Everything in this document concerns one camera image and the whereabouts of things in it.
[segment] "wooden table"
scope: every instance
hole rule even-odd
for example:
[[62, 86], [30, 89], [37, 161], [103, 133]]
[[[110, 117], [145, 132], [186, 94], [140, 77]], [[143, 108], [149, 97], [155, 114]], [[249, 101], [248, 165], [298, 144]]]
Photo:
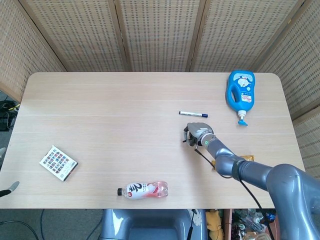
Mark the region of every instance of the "wooden table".
[[[225, 100], [229, 73], [46, 72], [29, 78], [4, 164], [0, 208], [256, 208], [241, 184], [224, 179], [182, 143], [189, 122], [209, 124], [238, 155], [304, 169], [280, 79], [255, 73], [256, 102], [245, 117]], [[209, 118], [179, 115], [207, 113]], [[52, 145], [79, 165], [62, 182], [39, 161]], [[167, 181], [161, 199], [129, 200], [117, 188]], [[269, 194], [249, 186], [263, 208]]]

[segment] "marker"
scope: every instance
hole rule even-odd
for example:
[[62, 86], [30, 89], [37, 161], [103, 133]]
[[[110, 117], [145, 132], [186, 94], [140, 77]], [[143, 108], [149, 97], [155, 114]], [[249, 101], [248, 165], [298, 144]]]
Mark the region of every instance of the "marker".
[[205, 113], [196, 113], [196, 112], [188, 112], [188, 111], [179, 111], [179, 114], [187, 115], [187, 116], [202, 117], [202, 118], [208, 117], [208, 114], [205, 114]]

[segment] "bottle cap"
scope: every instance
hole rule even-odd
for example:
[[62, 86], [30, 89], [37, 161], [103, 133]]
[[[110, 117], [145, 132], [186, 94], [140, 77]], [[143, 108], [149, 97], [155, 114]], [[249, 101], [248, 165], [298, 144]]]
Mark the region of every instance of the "bottle cap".
[[121, 196], [122, 195], [122, 188], [118, 188], [118, 196]]

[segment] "robotic arm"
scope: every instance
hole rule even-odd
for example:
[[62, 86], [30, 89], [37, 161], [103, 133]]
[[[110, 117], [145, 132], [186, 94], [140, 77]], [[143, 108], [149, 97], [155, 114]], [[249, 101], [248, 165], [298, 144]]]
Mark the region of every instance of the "robotic arm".
[[203, 146], [215, 159], [220, 175], [232, 176], [269, 192], [278, 213], [282, 240], [320, 240], [311, 214], [320, 214], [320, 181], [290, 165], [275, 167], [235, 155], [201, 122], [188, 123], [184, 142]]

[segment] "yellow toy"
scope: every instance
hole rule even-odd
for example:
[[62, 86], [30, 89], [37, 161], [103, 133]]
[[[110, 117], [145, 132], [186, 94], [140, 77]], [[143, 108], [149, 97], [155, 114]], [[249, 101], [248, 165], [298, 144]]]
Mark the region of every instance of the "yellow toy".
[[221, 218], [219, 211], [211, 209], [205, 212], [206, 227], [210, 230], [209, 236], [212, 240], [223, 240], [224, 231], [221, 228]]

